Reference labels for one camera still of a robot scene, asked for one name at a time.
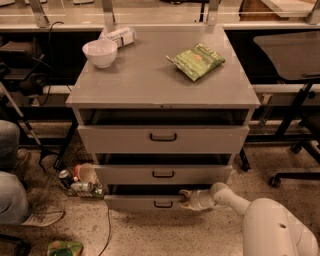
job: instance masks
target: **green snack bag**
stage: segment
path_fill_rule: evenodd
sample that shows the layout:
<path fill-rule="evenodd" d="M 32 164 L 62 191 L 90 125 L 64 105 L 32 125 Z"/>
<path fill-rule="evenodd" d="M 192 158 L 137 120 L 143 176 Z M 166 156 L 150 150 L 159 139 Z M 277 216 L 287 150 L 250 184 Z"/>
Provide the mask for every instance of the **green snack bag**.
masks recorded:
<path fill-rule="evenodd" d="M 184 51 L 172 58 L 167 56 L 167 58 L 192 81 L 196 81 L 226 61 L 219 53 L 201 43 L 191 50 Z"/>
<path fill-rule="evenodd" d="M 80 256 L 82 249 L 79 242 L 54 241 L 48 246 L 47 256 Z"/>

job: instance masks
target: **green object on floor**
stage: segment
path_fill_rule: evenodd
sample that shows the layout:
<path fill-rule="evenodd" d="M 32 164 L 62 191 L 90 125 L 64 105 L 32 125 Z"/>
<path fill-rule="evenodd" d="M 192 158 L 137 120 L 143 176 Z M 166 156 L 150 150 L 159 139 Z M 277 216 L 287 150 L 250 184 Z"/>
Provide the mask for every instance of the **green object on floor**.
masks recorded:
<path fill-rule="evenodd" d="M 49 244 L 47 256 L 80 256 L 83 245 L 73 241 L 54 241 Z"/>

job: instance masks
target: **white countertop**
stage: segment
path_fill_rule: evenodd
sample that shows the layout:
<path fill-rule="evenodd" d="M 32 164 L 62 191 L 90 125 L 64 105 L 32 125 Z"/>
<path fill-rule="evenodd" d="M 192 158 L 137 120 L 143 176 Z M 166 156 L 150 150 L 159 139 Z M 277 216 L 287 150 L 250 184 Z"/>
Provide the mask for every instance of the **white countertop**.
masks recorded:
<path fill-rule="evenodd" d="M 314 4 L 301 0 L 261 0 L 272 11 L 282 18 L 304 18 L 312 11 Z"/>

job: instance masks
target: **black chair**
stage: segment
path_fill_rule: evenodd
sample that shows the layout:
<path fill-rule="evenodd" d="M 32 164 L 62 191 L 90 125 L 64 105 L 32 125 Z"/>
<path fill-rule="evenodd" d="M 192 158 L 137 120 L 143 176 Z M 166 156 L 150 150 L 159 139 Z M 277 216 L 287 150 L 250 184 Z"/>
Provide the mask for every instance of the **black chair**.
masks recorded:
<path fill-rule="evenodd" d="M 257 36 L 254 42 L 269 57 L 280 77 L 286 81 L 304 83 L 279 125 L 275 137 L 281 141 L 291 121 L 301 118 L 300 124 L 307 128 L 312 136 L 300 139 L 291 150 L 298 153 L 304 148 L 320 163 L 320 155 L 311 143 L 311 140 L 320 143 L 320 112 L 308 116 L 302 114 L 304 101 L 308 97 L 315 97 L 311 89 L 313 84 L 320 80 L 320 31 Z M 269 185 L 279 187 L 280 178 L 320 180 L 320 173 L 277 173 L 270 179 Z"/>
<path fill-rule="evenodd" d="M 31 250 L 31 244 L 23 241 L 18 237 L 0 234 L 0 241 L 15 244 L 15 256 L 28 256 Z"/>
<path fill-rule="evenodd" d="M 305 149 L 319 164 L 320 164 L 320 112 L 316 112 L 309 116 L 303 117 L 299 123 L 301 126 L 307 128 L 315 137 L 318 145 L 314 145 L 311 140 L 301 140 L 294 144 L 290 149 L 293 153 L 298 154 L 301 149 Z M 284 179 L 300 179 L 300 180 L 320 180 L 320 173 L 318 172 L 296 172 L 296 173 L 277 173 L 271 177 L 269 185 L 278 188 L 281 184 L 281 178 Z"/>

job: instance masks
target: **white bowl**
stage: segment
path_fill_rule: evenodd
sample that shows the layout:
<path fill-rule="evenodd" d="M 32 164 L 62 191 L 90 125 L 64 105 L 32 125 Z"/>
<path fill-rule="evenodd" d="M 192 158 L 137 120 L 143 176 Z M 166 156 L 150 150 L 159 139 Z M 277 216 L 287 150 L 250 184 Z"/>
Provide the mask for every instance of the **white bowl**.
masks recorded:
<path fill-rule="evenodd" d="M 111 40 L 94 40 L 86 43 L 82 51 L 92 64 L 99 68 L 106 68 L 116 59 L 118 46 Z"/>

